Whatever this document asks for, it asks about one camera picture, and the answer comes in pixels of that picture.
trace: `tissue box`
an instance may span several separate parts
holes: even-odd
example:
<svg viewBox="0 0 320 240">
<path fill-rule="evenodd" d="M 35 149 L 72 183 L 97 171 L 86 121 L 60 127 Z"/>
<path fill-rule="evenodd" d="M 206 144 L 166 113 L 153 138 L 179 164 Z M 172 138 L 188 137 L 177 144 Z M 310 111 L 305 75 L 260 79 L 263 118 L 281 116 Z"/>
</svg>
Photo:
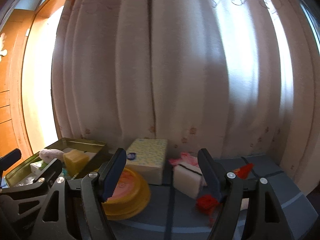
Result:
<svg viewBox="0 0 320 240">
<path fill-rule="evenodd" d="M 149 184 L 162 184 L 167 140 L 135 139 L 127 149 L 126 167 L 138 172 Z"/>
<path fill-rule="evenodd" d="M 42 172 L 42 170 L 47 166 L 47 163 L 44 161 L 39 161 L 35 163 L 30 163 L 31 171 L 37 176 Z"/>
</svg>

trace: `red yarn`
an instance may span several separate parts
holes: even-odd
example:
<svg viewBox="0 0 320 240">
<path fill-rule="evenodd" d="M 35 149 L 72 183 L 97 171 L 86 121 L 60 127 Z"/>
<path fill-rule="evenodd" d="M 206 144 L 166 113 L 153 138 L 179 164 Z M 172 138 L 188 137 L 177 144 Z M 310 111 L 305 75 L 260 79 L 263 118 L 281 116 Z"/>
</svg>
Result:
<svg viewBox="0 0 320 240">
<path fill-rule="evenodd" d="M 235 169 L 233 172 L 241 179 L 246 179 L 253 168 L 253 164 L 249 163 L 245 166 L 242 166 L 238 169 Z M 196 207 L 198 210 L 209 216 L 209 225 L 210 227 L 214 224 L 214 219 L 211 218 L 214 209 L 219 205 L 217 199 L 212 197 L 210 194 L 203 195 L 202 197 L 197 199 Z"/>
<path fill-rule="evenodd" d="M 253 164 L 249 163 L 241 168 L 235 169 L 233 172 L 241 179 L 246 179 L 253 168 Z"/>
<path fill-rule="evenodd" d="M 210 194 L 203 195 L 197 199 L 196 207 L 198 210 L 206 215 L 211 215 L 216 206 L 219 205 L 217 199 L 212 197 Z"/>
</svg>

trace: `yellow bowl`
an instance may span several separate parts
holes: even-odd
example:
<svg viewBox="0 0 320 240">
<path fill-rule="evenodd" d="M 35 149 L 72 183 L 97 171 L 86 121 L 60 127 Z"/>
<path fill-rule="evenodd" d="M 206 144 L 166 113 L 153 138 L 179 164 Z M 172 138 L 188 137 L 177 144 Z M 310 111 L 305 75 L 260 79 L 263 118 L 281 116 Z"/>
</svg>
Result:
<svg viewBox="0 0 320 240">
<path fill-rule="evenodd" d="M 137 172 L 124 168 L 112 197 L 102 207 L 109 220 L 122 220 L 139 214 L 149 201 L 147 182 Z"/>
</svg>

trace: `red ball of yarn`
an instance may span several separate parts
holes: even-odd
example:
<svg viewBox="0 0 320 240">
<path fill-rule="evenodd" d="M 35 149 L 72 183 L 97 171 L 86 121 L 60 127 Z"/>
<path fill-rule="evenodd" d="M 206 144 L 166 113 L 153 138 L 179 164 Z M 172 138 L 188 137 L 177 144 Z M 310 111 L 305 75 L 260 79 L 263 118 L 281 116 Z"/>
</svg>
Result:
<svg viewBox="0 0 320 240">
<path fill-rule="evenodd" d="M 211 215 L 216 206 L 219 205 L 217 199 L 212 197 L 210 194 L 203 195 L 197 199 L 196 207 L 198 210 L 206 215 Z"/>
</svg>

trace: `pink tissue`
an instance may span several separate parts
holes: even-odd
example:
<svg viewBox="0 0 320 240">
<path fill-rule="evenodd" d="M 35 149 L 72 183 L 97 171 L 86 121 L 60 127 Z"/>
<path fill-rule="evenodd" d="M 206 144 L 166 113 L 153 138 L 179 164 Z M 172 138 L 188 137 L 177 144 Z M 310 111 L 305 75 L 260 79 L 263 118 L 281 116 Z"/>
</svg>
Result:
<svg viewBox="0 0 320 240">
<path fill-rule="evenodd" d="M 190 153 L 181 153 L 181 157 L 179 159 L 169 159 L 169 163 L 175 167 L 177 165 L 179 165 L 179 163 L 181 162 L 186 162 L 192 166 L 196 166 L 199 167 L 198 164 L 198 158 L 197 157 L 193 157 L 190 155 Z"/>
</svg>

